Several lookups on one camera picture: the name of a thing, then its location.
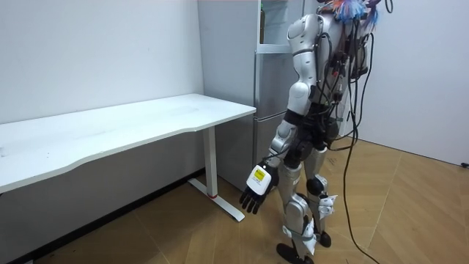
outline yellow label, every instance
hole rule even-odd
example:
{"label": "yellow label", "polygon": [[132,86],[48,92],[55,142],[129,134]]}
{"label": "yellow label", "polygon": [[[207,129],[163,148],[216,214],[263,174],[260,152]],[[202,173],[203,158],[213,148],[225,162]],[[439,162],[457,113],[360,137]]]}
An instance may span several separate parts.
{"label": "yellow label", "polygon": [[264,179],[264,176],[265,176],[265,173],[262,172],[260,169],[256,170],[256,172],[254,173],[254,176],[258,179],[258,180],[261,180]]}

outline desk leg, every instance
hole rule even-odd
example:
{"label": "desk leg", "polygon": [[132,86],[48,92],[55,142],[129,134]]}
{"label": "desk leg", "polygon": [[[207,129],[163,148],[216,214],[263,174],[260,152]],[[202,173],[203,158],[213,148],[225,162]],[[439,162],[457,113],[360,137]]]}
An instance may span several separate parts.
{"label": "desk leg", "polygon": [[230,205],[218,195],[217,188],[217,159],[215,153],[215,127],[207,128],[204,133],[204,153],[205,153],[205,176],[207,177],[207,186],[204,186],[196,179],[190,179],[189,183],[206,194],[213,202],[222,207],[237,221],[244,219],[243,213]]}

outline humanoid robot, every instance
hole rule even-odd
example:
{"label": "humanoid robot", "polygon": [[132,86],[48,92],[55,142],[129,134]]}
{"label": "humanoid robot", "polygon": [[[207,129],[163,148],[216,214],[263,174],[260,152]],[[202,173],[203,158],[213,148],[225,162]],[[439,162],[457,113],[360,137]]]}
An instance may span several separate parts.
{"label": "humanoid robot", "polygon": [[[278,186],[284,205],[283,231],[292,246],[280,243],[277,252],[290,263],[313,263],[316,242],[331,246],[325,217],[332,214],[336,196],[329,195],[328,182],[319,171],[339,134],[334,110],[347,85],[350,91],[350,81],[368,72],[366,43],[379,2],[326,1],[316,14],[305,15],[289,27],[287,38],[298,81],[290,87],[287,112],[270,154],[253,169],[240,203],[256,214],[272,187]],[[306,195],[296,192],[302,162]]]}

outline robot leg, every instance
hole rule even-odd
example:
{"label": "robot leg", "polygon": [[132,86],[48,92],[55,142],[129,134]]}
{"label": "robot leg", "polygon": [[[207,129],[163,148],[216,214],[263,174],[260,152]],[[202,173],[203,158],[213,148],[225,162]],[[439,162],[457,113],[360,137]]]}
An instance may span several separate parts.
{"label": "robot leg", "polygon": [[300,171],[301,165],[292,169],[282,164],[279,169],[278,192],[284,206],[283,231],[292,239],[293,247],[280,243],[277,252],[290,263],[313,264],[311,257],[316,245],[314,222],[307,215],[308,198],[296,193]]}
{"label": "robot leg", "polygon": [[333,212],[333,203],[336,196],[328,196],[328,181],[319,175],[320,168],[324,163],[327,148],[323,150],[313,149],[311,155],[304,161],[306,188],[308,189],[309,208],[313,214],[314,232],[317,240],[324,247],[330,247],[332,241],[325,231],[325,217]]}

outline wooden floor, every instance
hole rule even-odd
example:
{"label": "wooden floor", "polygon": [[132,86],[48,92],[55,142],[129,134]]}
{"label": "wooden floor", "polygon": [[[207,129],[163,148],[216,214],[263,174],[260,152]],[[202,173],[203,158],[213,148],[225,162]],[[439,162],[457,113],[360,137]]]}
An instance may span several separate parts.
{"label": "wooden floor", "polygon": [[[341,198],[346,157],[347,152],[329,152],[321,171],[330,194],[340,199],[328,219],[332,247],[317,246],[316,264],[372,263],[353,246],[347,229]],[[238,206],[237,189],[220,180],[219,192]],[[469,263],[469,169],[359,142],[347,197],[357,241],[382,264]],[[277,243],[288,243],[281,225],[276,191],[258,215],[236,223],[185,184],[37,263],[285,263],[275,251]]]}

